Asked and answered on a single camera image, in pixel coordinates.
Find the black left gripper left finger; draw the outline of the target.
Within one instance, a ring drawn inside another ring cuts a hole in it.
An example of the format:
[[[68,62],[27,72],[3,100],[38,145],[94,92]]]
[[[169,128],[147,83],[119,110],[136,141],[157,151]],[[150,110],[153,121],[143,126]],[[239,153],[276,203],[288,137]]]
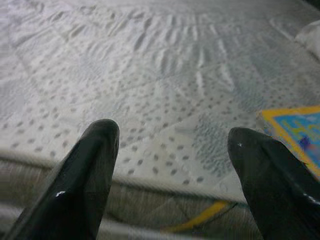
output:
[[[119,135],[111,119],[92,122],[4,239],[96,239],[112,185]]]

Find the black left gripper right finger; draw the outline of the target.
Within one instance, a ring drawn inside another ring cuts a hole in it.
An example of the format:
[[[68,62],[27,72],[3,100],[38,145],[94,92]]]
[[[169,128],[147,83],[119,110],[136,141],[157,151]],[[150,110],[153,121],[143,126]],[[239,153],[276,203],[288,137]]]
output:
[[[284,144],[234,127],[227,151],[263,239],[320,238],[320,183]]]

